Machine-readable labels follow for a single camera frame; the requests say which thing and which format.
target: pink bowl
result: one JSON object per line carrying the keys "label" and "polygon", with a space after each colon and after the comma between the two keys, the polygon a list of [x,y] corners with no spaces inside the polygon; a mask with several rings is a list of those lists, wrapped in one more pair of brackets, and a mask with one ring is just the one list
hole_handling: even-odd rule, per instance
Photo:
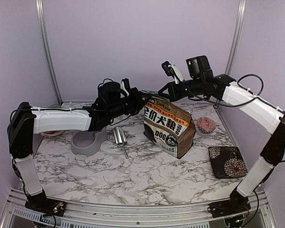
{"label": "pink bowl", "polygon": [[198,127],[202,133],[209,134],[216,129],[217,124],[208,117],[201,117],[198,119]]}

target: orange label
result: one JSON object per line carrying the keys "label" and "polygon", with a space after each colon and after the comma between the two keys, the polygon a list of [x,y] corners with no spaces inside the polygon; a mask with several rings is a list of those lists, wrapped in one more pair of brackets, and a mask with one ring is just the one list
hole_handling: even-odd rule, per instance
{"label": "orange label", "polygon": [[152,104],[152,103],[150,103],[150,102],[147,103],[147,106],[150,107],[150,108],[152,108],[152,109],[154,109],[155,111],[157,111],[157,112],[160,113],[161,115],[164,115],[164,116],[166,116],[166,117],[168,117],[168,118],[173,119],[175,122],[177,122],[177,123],[179,123],[179,124],[181,124],[181,125],[183,125],[183,126],[186,126],[186,127],[189,126],[189,123],[188,123],[187,121],[184,121],[184,120],[182,120],[182,119],[176,117],[175,115],[173,115],[173,114],[171,114],[171,113],[168,113],[168,112],[162,110],[160,107],[158,107],[158,106],[156,106],[156,105],[154,105],[154,104]]}

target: metal frame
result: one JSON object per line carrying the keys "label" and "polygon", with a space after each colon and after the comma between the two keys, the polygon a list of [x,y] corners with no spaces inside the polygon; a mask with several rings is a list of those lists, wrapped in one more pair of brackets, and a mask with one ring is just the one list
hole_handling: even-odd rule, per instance
{"label": "metal frame", "polygon": [[231,69],[232,69],[233,61],[234,61],[234,58],[236,55],[236,51],[238,50],[239,41],[240,41],[240,37],[241,37],[242,29],[243,29],[243,24],[244,24],[246,1],[247,0],[240,0],[239,1],[236,27],[234,29],[231,50],[230,50],[229,59],[228,59],[226,70],[225,70],[226,75],[230,75],[230,73],[231,73]]}
{"label": "metal frame", "polygon": [[47,35],[47,28],[46,28],[46,22],[45,22],[45,18],[44,18],[44,13],[43,13],[43,3],[42,0],[36,0],[36,7],[37,7],[37,15],[38,15],[38,19],[39,19],[39,24],[40,24],[40,30],[41,30],[41,37],[42,37],[42,41],[43,41],[43,48],[45,51],[45,55],[46,55],[46,60],[47,60],[47,66],[48,66],[48,70],[49,70],[49,74],[51,77],[51,81],[53,84],[53,88],[54,88],[54,92],[55,92],[55,96],[56,96],[56,100],[57,103],[59,105],[62,104],[62,97],[61,97],[61,93],[58,87],[58,82],[56,79],[56,74],[54,71],[54,65],[53,65],[53,61],[52,61],[52,57],[51,57],[51,53],[50,53],[50,48],[49,48],[49,43],[48,43],[48,35]]}
{"label": "metal frame", "polygon": [[219,119],[221,120],[221,122],[222,122],[224,128],[226,129],[226,132],[227,132],[228,136],[230,137],[230,140],[231,140],[232,144],[233,144],[234,146],[237,146],[237,147],[238,147],[237,141],[235,140],[233,134],[231,133],[231,131],[230,131],[230,129],[228,128],[228,126],[226,125],[225,120],[224,120],[224,118],[222,117],[222,115],[220,114],[219,110],[218,110],[217,108],[215,108],[214,110],[215,110],[215,112],[218,114]]}
{"label": "metal frame", "polygon": [[[275,228],[265,193],[259,191],[257,194],[266,228]],[[0,228],[9,228],[13,215],[39,221],[41,213],[25,208],[25,201],[26,197],[22,191],[11,190],[2,214]],[[210,221],[241,214],[212,218],[207,212],[210,202],[168,206],[126,206],[65,201],[67,203],[65,215],[56,217],[57,228],[185,228],[197,227],[196,225],[206,228]],[[254,213],[257,207],[256,196],[254,194],[249,196],[249,201],[252,207],[251,212]],[[47,217],[42,220],[42,223],[53,224],[53,219]]]}

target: small bowl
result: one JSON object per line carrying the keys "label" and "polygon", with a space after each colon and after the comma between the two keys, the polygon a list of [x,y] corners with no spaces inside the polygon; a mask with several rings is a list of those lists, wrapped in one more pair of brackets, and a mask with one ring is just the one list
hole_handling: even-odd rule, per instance
{"label": "small bowl", "polygon": [[201,117],[198,119],[198,128],[204,134],[210,134],[217,127],[217,124],[214,120],[208,117]]}
{"label": "small bowl", "polygon": [[71,140],[73,154],[84,154],[89,157],[96,154],[103,141],[108,138],[105,128],[98,132],[77,132]]}

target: bag of dog food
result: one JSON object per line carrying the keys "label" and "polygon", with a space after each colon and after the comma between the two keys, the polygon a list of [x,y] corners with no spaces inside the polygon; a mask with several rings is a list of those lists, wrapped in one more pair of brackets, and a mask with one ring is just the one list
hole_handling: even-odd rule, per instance
{"label": "bag of dog food", "polygon": [[168,154],[181,158],[196,129],[191,114],[169,101],[152,98],[144,107],[144,134]]}

